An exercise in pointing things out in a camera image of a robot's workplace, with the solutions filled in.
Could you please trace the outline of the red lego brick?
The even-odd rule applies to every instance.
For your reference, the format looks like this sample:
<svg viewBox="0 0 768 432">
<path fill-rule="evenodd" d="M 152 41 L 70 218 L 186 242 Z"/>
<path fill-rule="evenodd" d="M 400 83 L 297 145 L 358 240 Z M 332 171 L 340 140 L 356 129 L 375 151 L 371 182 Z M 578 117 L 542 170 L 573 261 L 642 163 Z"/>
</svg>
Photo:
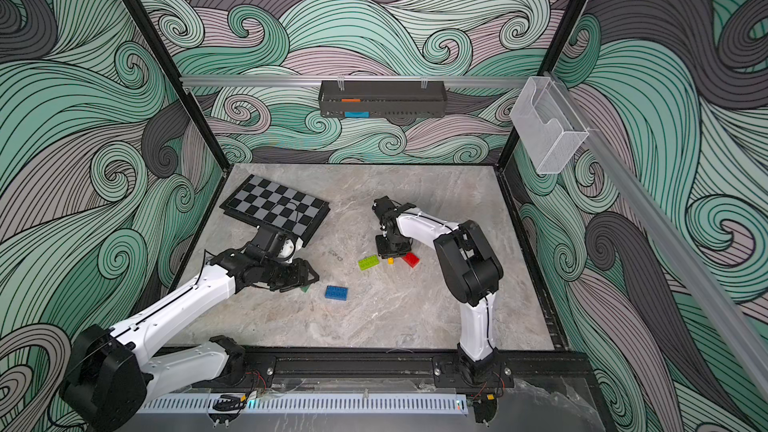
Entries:
<svg viewBox="0 0 768 432">
<path fill-rule="evenodd" d="M 405 256 L 402 257 L 402 259 L 411 268 L 415 268 L 420 263 L 420 259 L 411 252 L 408 252 Z"/>
</svg>

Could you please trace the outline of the lime green lego brick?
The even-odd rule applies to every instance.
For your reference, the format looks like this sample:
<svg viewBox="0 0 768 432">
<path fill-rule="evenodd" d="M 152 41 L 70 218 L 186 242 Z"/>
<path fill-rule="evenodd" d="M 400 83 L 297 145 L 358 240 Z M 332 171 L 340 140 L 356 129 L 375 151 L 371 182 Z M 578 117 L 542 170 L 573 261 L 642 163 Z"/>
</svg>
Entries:
<svg viewBox="0 0 768 432">
<path fill-rule="evenodd" d="M 379 264 L 380 264 L 380 259 L 379 259 L 379 257 L 378 257 L 378 256 L 376 256 L 376 255 L 372 255 L 372 256 L 369 256 L 369 257 L 365 257 L 365 258 L 363 258 L 363 259 L 360 259 L 360 260 L 357 262 L 357 264 L 358 264 L 358 268 L 359 268 L 361 271 L 366 271 L 366 270 L 368 270 L 368 269 L 371 269 L 371 268 L 373 268 L 373 267 L 375 267 L 375 266 L 379 265 Z"/>
</svg>

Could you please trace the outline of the blue lego brick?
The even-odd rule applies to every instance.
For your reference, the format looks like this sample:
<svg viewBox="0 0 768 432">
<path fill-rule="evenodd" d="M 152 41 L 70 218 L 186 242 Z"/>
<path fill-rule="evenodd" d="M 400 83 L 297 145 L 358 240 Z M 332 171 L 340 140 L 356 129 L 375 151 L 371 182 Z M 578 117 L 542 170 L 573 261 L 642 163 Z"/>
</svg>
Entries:
<svg viewBox="0 0 768 432">
<path fill-rule="evenodd" d="M 329 285 L 325 289 L 324 297 L 329 300 L 346 301 L 348 299 L 348 289 L 342 286 Z"/>
</svg>

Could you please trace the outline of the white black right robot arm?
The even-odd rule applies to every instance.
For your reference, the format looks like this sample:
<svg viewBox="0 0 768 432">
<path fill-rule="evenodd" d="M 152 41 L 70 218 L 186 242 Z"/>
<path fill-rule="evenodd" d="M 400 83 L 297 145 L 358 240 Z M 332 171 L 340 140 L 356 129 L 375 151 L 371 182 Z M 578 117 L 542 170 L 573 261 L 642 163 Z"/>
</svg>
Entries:
<svg viewBox="0 0 768 432">
<path fill-rule="evenodd" d="M 472 220 L 439 219 L 387 196 L 375 200 L 372 210 L 379 221 L 375 241 L 380 258 L 406 258 L 415 242 L 435 252 L 445 285 L 460 304 L 462 379 L 471 386 L 486 384 L 496 364 L 492 319 L 504 272 L 481 227 Z"/>
</svg>

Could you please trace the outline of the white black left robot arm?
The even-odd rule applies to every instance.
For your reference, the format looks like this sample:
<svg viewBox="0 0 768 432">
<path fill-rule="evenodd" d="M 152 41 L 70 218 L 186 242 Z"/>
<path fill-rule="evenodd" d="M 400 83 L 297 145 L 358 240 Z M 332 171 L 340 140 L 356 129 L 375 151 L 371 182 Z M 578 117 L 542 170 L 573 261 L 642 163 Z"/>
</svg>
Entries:
<svg viewBox="0 0 768 432">
<path fill-rule="evenodd" d="M 160 355 L 169 339 L 199 316 L 247 288 L 288 292 L 318 282 L 308 261 L 285 262 L 251 246 L 212 257 L 190 281 L 133 316 L 94 324 L 74 340 L 59 388 L 88 431 L 115 431 L 146 403 L 198 382 L 227 387 L 246 376 L 245 350 L 218 335 Z"/>
</svg>

